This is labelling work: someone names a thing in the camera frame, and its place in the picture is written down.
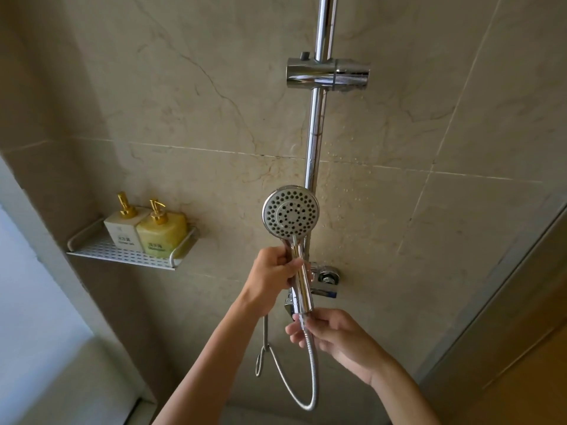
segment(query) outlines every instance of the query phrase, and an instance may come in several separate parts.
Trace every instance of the shower head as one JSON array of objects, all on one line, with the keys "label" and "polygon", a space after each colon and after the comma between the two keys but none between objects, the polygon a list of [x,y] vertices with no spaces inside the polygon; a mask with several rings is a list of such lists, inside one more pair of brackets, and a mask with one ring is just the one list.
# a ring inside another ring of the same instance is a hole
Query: shower head
[{"label": "shower head", "polygon": [[[303,242],[319,219],[319,203],[308,189],[296,185],[273,191],[262,208],[262,221],[278,237],[292,258],[303,259]],[[291,283],[294,311],[305,315],[313,310],[307,266],[303,264]]]},{"label": "shower head", "polygon": [[287,185],[273,191],[262,209],[262,221],[270,234],[283,241],[300,240],[315,228],[319,203],[301,186]]}]

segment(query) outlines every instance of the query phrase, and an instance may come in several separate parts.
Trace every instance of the metal shower hose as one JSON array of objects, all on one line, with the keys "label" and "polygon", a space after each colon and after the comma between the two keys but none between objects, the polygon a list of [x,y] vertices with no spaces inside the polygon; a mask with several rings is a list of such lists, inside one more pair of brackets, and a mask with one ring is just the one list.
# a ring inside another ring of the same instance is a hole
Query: metal shower hose
[{"label": "metal shower hose", "polygon": [[301,324],[303,334],[305,334],[305,344],[309,353],[309,365],[311,366],[311,402],[309,404],[302,403],[297,395],[295,395],[295,393],[293,392],[290,384],[287,382],[284,369],[280,364],[280,360],[276,355],[276,351],[270,345],[270,343],[268,343],[268,315],[264,316],[263,318],[264,339],[262,349],[260,350],[258,358],[256,359],[256,377],[260,377],[260,374],[262,374],[262,368],[264,367],[264,354],[269,350],[274,358],[274,363],[276,363],[276,367],[283,380],[283,384],[287,388],[287,391],[290,393],[291,397],[303,410],[312,411],[317,406],[317,393],[319,391],[319,383],[317,381],[317,352],[313,343],[313,336],[311,335],[311,332],[309,332],[309,330],[305,328],[304,316],[302,314],[299,315],[299,322]]}]

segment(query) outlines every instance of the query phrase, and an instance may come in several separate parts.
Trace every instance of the human hand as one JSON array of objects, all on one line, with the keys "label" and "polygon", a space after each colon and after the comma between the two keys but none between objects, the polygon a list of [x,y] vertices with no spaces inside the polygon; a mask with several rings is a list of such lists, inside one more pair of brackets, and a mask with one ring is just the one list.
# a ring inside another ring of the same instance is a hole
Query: human hand
[{"label": "human hand", "polygon": [[[298,318],[299,315],[294,314],[294,322],[287,325],[285,331],[292,343],[305,347],[305,335]],[[319,349],[331,354],[339,364],[368,385],[372,384],[375,370],[389,357],[344,310],[316,308],[307,318],[306,326]]]},{"label": "human hand", "polygon": [[274,307],[281,290],[288,289],[288,279],[299,271],[303,260],[287,262],[283,245],[264,248],[258,252],[240,298],[251,304],[258,317],[265,316]]}]

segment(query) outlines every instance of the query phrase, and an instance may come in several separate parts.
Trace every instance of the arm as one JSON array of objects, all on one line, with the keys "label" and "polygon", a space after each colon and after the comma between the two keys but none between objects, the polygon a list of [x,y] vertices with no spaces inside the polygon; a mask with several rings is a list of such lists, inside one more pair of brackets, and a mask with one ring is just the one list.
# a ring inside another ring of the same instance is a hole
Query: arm
[{"label": "arm", "polygon": [[[297,315],[286,327],[293,343],[305,346]],[[362,329],[351,315],[338,309],[315,309],[307,319],[319,349],[372,386],[393,425],[439,425],[435,412],[406,370]]]},{"label": "arm", "polygon": [[154,425],[217,423],[258,319],[273,308],[302,260],[286,264],[285,248],[260,250],[242,292],[167,401]]}]

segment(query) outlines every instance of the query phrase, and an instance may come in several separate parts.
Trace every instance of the shower shelf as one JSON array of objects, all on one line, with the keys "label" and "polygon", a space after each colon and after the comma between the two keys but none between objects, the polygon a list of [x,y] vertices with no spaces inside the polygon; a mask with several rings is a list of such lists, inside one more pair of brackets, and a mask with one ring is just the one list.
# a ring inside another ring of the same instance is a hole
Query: shower shelf
[{"label": "shower shelf", "polygon": [[156,258],[143,252],[118,249],[106,228],[104,218],[100,218],[79,231],[67,242],[67,254],[78,257],[103,259],[105,261],[124,262],[126,264],[153,267],[155,269],[175,270],[181,264],[199,238],[197,227],[188,226],[187,235],[175,248],[169,258]]}]

